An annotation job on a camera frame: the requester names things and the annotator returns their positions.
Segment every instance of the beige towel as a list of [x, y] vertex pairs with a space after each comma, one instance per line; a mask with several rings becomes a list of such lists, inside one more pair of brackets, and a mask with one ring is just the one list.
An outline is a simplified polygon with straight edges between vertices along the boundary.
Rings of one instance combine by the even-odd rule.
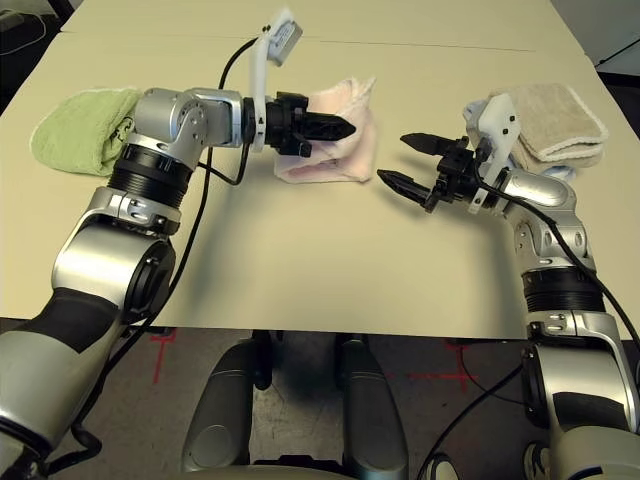
[[602, 158], [609, 132], [571, 87], [524, 85], [491, 95], [501, 93], [511, 96], [520, 120], [512, 154], [522, 168], [534, 173], [552, 166], [584, 168]]

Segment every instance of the green towel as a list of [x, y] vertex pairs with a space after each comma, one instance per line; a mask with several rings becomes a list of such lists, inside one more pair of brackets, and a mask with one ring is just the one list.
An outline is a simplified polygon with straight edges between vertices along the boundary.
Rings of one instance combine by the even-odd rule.
[[133, 88], [95, 89], [68, 98], [36, 127], [33, 156], [56, 170], [110, 175], [141, 95]]

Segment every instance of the white mounting plate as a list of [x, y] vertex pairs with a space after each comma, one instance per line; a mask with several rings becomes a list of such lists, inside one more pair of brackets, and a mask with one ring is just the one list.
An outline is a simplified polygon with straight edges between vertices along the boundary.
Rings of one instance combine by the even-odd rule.
[[[492, 185], [500, 170], [507, 165], [511, 149], [520, 135], [520, 121], [509, 94], [491, 97], [482, 113], [469, 119], [467, 131], [473, 131], [473, 134], [470, 132], [470, 137], [478, 143], [482, 138], [488, 138], [491, 142], [491, 155], [483, 164], [483, 179], [485, 183]], [[469, 205], [469, 213], [478, 213], [487, 194], [486, 190], [478, 189]]]

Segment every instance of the white bracket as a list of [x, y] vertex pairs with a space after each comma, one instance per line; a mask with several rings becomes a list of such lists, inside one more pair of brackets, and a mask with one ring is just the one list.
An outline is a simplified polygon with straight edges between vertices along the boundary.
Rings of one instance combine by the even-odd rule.
[[293, 20], [293, 13], [284, 8], [263, 27], [262, 34], [253, 46], [251, 96], [256, 118], [256, 135], [252, 145], [255, 152], [262, 151], [267, 131], [267, 61], [271, 60], [278, 67], [282, 66], [301, 36], [302, 29]]
[[[475, 147], [483, 138], [491, 142], [491, 155], [481, 165], [480, 176], [492, 185], [507, 165], [511, 149], [520, 135], [520, 121], [509, 94], [492, 97], [481, 112], [473, 112], [467, 119], [467, 134]], [[487, 194], [486, 190], [478, 189], [469, 205], [469, 213], [478, 213]]]

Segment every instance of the folded towel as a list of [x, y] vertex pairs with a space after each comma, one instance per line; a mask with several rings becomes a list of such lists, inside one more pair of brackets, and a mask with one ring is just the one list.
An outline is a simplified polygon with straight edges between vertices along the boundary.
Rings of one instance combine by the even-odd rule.
[[[498, 89], [490, 96], [502, 93], [509, 94], [520, 120], [520, 136], [511, 150], [511, 159], [520, 168], [570, 180], [574, 168], [590, 167], [602, 159], [609, 132], [571, 87], [524, 85]], [[467, 105], [465, 118], [485, 104]]]
[[356, 132], [337, 142], [311, 141], [311, 157], [281, 155], [274, 173], [289, 183], [365, 182], [373, 173], [376, 127], [369, 110], [375, 78], [360, 84], [350, 78], [309, 96], [308, 111], [339, 115]]
[[34, 130], [33, 156], [56, 170], [110, 175], [141, 95], [133, 88], [94, 89], [68, 98]]

